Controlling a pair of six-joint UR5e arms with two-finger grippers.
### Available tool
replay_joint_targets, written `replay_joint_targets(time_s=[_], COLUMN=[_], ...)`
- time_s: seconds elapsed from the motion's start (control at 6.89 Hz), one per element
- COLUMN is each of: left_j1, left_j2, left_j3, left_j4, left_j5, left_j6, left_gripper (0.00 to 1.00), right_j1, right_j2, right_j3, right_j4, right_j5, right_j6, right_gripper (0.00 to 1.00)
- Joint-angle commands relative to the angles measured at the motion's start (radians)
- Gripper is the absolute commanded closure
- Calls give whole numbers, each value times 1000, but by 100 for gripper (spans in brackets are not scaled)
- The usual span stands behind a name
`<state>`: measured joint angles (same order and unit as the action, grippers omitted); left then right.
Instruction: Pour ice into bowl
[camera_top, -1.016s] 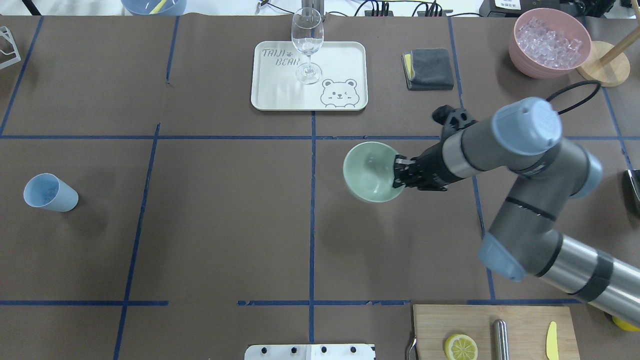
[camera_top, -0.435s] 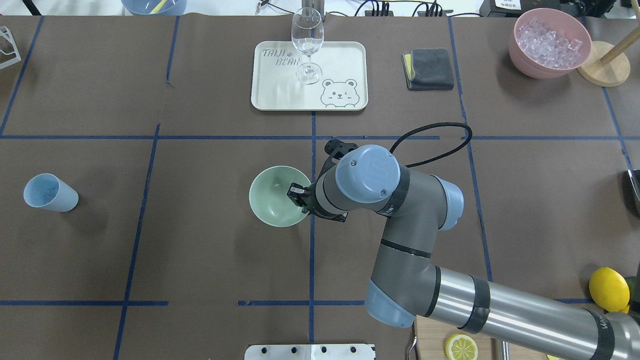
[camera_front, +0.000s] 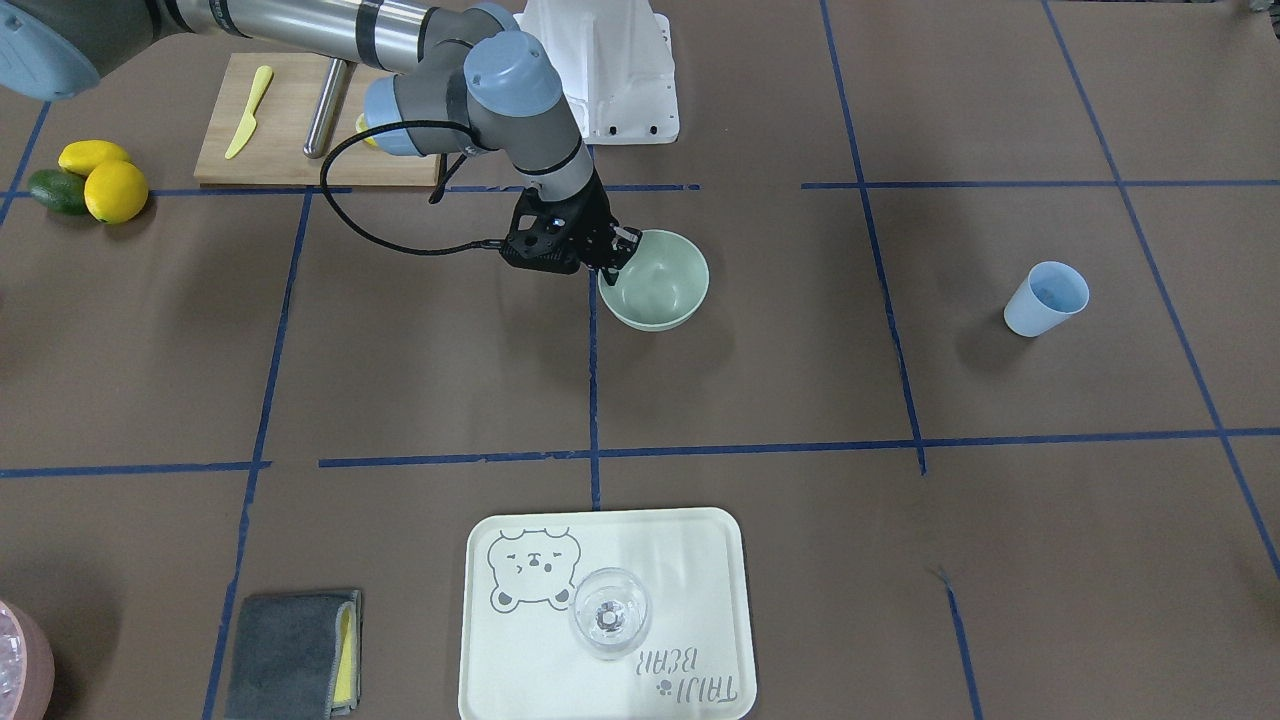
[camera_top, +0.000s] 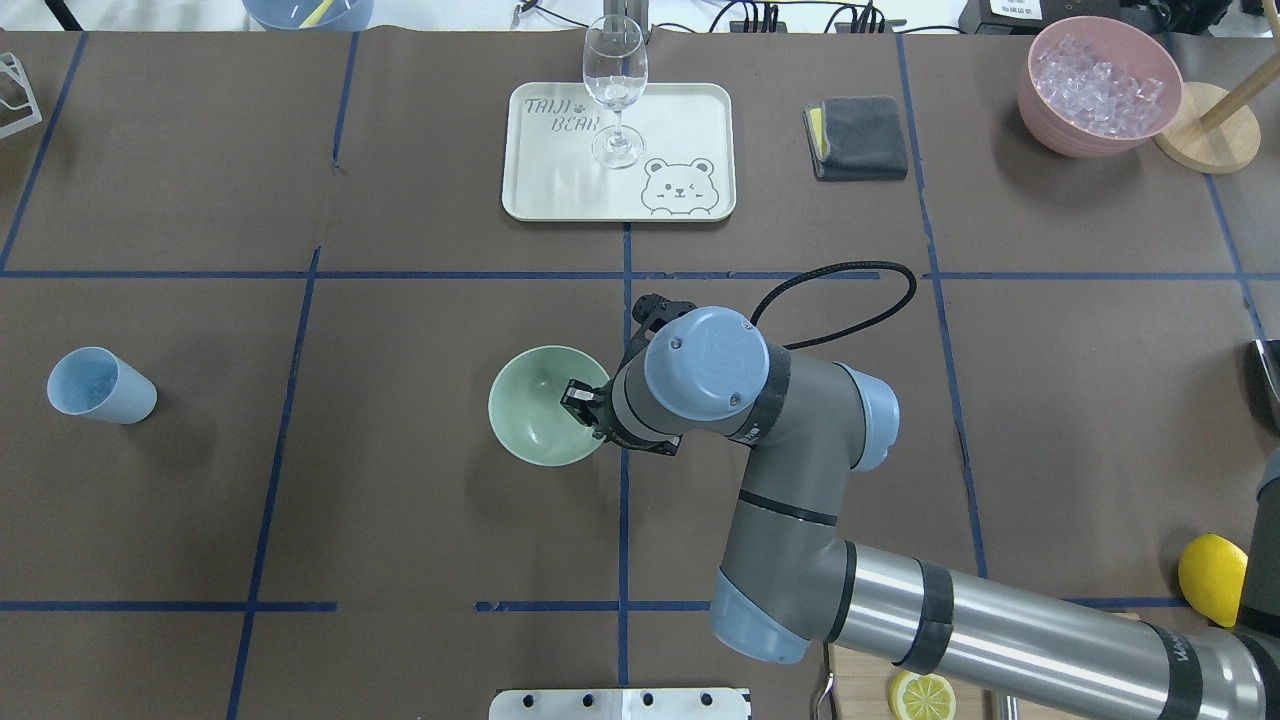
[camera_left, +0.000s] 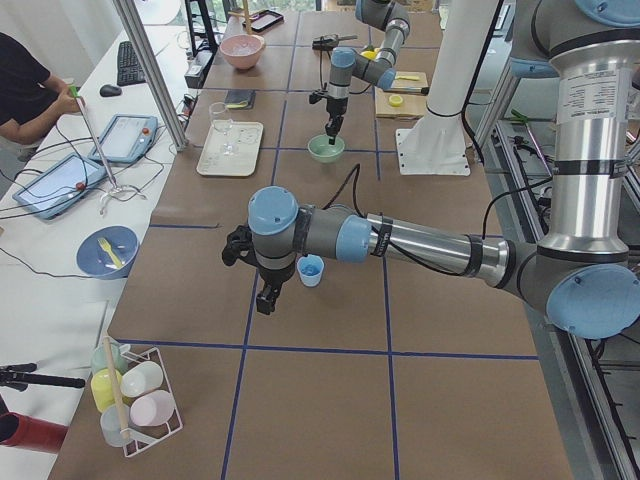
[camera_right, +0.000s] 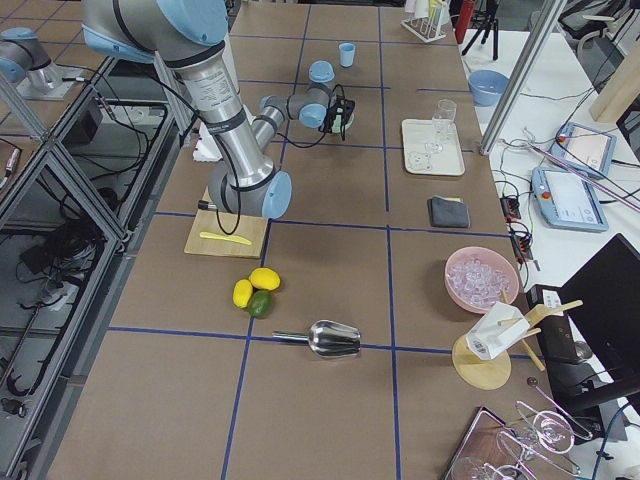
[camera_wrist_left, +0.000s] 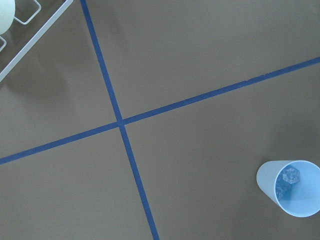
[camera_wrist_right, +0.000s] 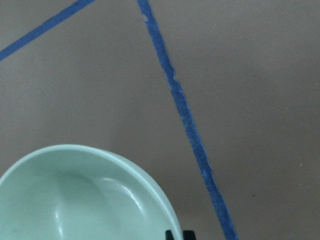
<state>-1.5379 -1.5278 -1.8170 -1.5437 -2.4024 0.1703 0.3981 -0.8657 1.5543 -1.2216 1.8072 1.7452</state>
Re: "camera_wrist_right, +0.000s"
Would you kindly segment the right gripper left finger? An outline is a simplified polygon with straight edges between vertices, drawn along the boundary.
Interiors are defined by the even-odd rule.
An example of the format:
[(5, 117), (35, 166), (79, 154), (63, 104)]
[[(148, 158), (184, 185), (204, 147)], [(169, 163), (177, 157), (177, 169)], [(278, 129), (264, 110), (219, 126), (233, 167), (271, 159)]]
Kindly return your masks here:
[(174, 236), (171, 230), (165, 231), (165, 240), (174, 240)]

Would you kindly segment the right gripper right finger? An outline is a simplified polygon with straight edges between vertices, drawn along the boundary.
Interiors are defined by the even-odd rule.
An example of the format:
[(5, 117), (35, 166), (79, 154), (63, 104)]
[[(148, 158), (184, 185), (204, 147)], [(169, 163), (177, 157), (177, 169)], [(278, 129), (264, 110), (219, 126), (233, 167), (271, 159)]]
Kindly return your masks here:
[(193, 230), (183, 230), (184, 240), (196, 240), (196, 234)]

